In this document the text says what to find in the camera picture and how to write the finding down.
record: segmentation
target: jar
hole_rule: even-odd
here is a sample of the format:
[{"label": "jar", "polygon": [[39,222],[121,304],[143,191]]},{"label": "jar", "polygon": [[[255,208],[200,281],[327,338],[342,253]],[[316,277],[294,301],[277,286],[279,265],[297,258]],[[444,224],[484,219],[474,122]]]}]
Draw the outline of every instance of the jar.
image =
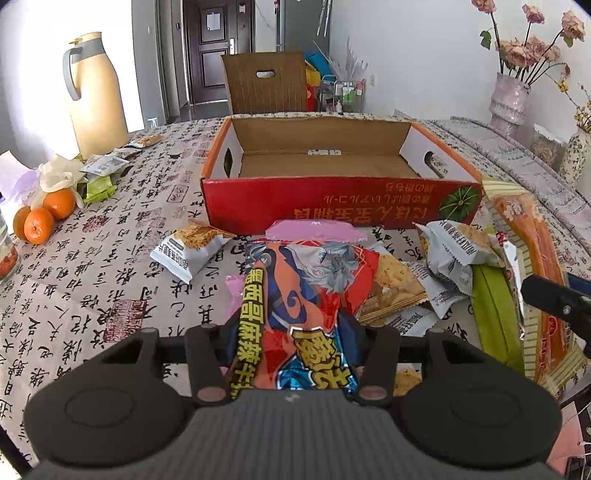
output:
[{"label": "jar", "polygon": [[0,285],[6,282],[20,265],[17,248],[8,236],[8,227],[0,213]]}]

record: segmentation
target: flower stem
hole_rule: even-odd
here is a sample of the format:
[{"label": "flower stem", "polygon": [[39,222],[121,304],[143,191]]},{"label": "flower stem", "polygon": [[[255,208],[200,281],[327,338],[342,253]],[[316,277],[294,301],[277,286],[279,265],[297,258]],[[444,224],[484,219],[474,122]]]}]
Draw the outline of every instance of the flower stem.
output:
[{"label": "flower stem", "polygon": [[495,28],[496,44],[499,46],[499,65],[501,66],[501,74],[504,74],[505,69],[503,68],[503,60],[501,59],[501,39],[499,38],[499,28],[496,26],[495,17],[492,14],[492,12],[491,12],[491,18],[492,18],[492,25]]},{"label": "flower stem", "polygon": [[[542,57],[544,57],[546,55],[546,53],[548,53],[549,49],[551,49],[554,44],[556,43],[556,40],[558,40],[558,37],[560,36],[560,34],[563,32],[564,30],[560,30],[558,32],[558,34],[554,37],[553,42],[548,46],[548,48],[545,50],[544,54],[542,55]],[[532,69],[531,73],[528,75],[527,80],[525,81],[526,83],[528,83],[529,85],[531,85],[533,82],[530,82],[531,79],[534,79],[536,77],[536,75],[539,74],[540,70],[542,69],[542,67],[544,66],[544,64],[546,63],[546,59],[544,59],[544,61],[542,62],[542,64],[539,66],[539,68],[536,70],[535,66]]]},{"label": "flower stem", "polygon": [[527,26],[527,33],[525,34],[525,42],[523,42],[523,46],[525,47],[525,44],[527,43],[527,38],[530,36],[530,28],[531,28],[531,22],[530,24]]},{"label": "flower stem", "polygon": [[558,66],[558,65],[566,65],[566,62],[565,62],[565,61],[562,61],[562,62],[560,62],[560,63],[555,63],[554,65],[550,65],[550,66],[549,66],[548,68],[546,68],[546,69],[545,69],[545,70],[544,70],[542,73],[540,73],[540,75],[538,75],[536,78],[532,79],[532,81],[530,82],[530,86],[532,86],[536,80],[539,80],[539,79],[540,79],[540,77],[541,77],[541,76],[542,76],[544,73],[546,73],[548,70],[550,70],[551,68],[553,68],[553,67],[556,67],[556,66]]}]

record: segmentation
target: door frame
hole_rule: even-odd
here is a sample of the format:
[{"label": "door frame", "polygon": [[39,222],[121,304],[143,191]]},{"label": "door frame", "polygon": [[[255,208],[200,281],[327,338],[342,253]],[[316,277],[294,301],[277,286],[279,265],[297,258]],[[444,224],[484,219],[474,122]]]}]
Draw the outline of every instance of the door frame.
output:
[{"label": "door frame", "polygon": [[[184,62],[185,62],[185,75],[187,81],[187,93],[189,94],[189,105],[195,105],[197,102],[195,101],[195,94],[193,90],[193,70],[191,69],[191,45],[189,42],[189,25],[187,22],[187,3],[194,2],[196,0],[182,0],[182,11],[183,11],[183,50],[185,53]],[[255,51],[255,16],[256,16],[256,8],[255,8],[255,1],[256,0],[238,0],[238,2],[243,1],[247,5],[250,6],[251,12],[251,38],[250,38],[250,52]]]}]

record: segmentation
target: green snack bag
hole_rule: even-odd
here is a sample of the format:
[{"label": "green snack bag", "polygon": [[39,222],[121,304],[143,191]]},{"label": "green snack bag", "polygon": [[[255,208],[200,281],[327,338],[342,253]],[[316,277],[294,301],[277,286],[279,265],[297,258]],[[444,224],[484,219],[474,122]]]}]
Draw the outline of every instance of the green snack bag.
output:
[{"label": "green snack bag", "polygon": [[473,265],[474,317],[482,349],[524,374],[523,347],[513,297],[500,268]]}]

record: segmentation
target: floor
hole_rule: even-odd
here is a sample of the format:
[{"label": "floor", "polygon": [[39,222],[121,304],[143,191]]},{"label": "floor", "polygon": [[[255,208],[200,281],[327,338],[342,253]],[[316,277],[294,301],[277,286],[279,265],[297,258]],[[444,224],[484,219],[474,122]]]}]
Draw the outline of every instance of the floor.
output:
[{"label": "floor", "polygon": [[185,105],[181,108],[181,114],[174,118],[171,123],[179,124],[189,120],[201,120],[205,118],[218,118],[230,115],[228,102],[202,103],[200,105]]}]

